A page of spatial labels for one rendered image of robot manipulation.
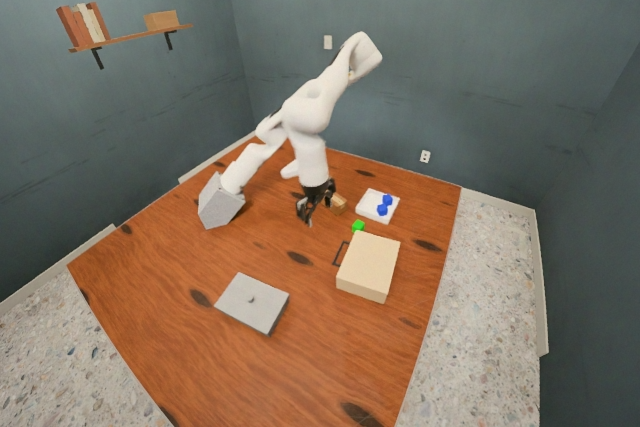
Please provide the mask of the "grey square sheet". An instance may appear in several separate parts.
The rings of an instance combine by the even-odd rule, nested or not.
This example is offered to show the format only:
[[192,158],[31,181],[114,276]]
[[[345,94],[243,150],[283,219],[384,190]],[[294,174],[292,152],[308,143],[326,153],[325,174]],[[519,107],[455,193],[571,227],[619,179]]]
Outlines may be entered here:
[[269,336],[289,298],[289,293],[238,272],[214,307]]

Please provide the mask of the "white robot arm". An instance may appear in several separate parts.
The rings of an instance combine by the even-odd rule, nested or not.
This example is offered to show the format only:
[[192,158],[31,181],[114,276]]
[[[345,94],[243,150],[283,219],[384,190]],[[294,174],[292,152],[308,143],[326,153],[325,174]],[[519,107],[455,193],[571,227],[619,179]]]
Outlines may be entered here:
[[[315,132],[328,127],[335,104],[346,87],[375,68],[381,60],[381,53],[366,33],[351,36],[318,79],[308,81],[259,124],[256,136],[266,144],[249,144],[221,176],[222,186],[238,195],[289,134],[298,158],[284,167],[284,175],[300,174],[301,180],[309,185],[325,182],[329,178],[326,142]],[[349,65],[353,69],[350,72]],[[280,124],[282,121],[287,129]]]

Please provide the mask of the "tan cardboard box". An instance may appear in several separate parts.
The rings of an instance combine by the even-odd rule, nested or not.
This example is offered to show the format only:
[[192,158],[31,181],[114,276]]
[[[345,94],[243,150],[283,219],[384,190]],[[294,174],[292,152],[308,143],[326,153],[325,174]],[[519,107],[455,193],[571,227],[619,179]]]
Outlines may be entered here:
[[336,192],[334,192],[334,196],[333,196],[333,206],[330,207],[326,204],[326,198],[324,197],[323,200],[321,200],[321,204],[323,206],[325,206],[327,209],[329,209],[331,212],[333,212],[336,216],[340,215],[341,213],[343,213],[345,211],[345,209],[347,208],[347,200],[345,198],[343,198],[342,196],[340,196],[339,194],[337,194]]

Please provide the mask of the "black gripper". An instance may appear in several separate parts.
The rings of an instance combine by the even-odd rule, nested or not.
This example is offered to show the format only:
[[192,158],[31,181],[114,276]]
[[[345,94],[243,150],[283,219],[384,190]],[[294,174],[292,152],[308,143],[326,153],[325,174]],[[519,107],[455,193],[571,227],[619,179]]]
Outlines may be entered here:
[[[302,180],[301,182],[305,191],[305,198],[302,200],[297,199],[298,217],[305,220],[307,224],[313,225],[312,213],[316,210],[317,204],[319,204],[324,197],[326,198],[326,204],[330,207],[333,206],[334,192],[337,192],[336,178],[329,175],[329,178],[325,182],[317,185],[309,185],[304,183]],[[327,191],[328,188],[329,190]],[[309,202],[313,203],[313,206],[309,205]],[[310,209],[309,212],[307,212],[308,208]]]

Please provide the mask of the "green block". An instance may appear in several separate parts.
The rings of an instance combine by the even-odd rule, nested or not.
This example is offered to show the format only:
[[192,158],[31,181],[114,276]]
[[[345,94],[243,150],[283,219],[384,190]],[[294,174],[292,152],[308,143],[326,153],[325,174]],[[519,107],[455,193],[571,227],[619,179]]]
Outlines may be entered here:
[[355,233],[355,232],[356,232],[356,230],[358,230],[358,231],[363,231],[363,230],[364,230],[364,226],[365,226],[365,223],[363,223],[363,222],[361,222],[361,221],[357,220],[357,221],[353,224],[352,232],[354,232],[354,233]]

